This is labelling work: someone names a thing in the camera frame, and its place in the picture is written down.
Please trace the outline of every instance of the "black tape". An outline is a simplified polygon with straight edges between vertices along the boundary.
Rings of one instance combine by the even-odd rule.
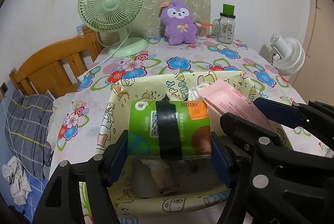
[[[156,106],[160,157],[163,160],[181,160],[182,147],[176,107],[167,101],[157,101]]]

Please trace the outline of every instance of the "embroidered bow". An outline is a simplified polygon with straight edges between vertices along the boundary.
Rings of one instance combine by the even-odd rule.
[[[177,26],[177,28],[181,28],[181,31],[180,32],[182,32],[182,31],[185,31],[185,32],[187,32],[187,30],[186,30],[186,28],[188,27],[188,25],[187,24],[184,24],[184,25],[182,25],[182,24],[179,24],[178,26]]]

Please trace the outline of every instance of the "gray plaid blanket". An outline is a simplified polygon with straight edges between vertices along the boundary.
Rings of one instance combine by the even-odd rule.
[[[14,92],[7,113],[6,139],[12,150],[14,145],[27,171],[38,179],[43,179],[43,165],[51,164],[53,151],[46,141],[51,115],[49,96],[24,96],[20,90]]]

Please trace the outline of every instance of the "purple plush toy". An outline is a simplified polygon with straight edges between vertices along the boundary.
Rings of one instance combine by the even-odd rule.
[[[185,2],[171,1],[162,10],[160,20],[166,26],[165,36],[168,38],[169,45],[196,43],[197,27],[194,25],[192,13]]]

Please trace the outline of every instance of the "fan center cap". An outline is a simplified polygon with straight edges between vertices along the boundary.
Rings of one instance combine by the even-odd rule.
[[[105,6],[108,9],[113,9],[114,7],[116,7],[118,1],[117,0],[106,0],[105,1]]]

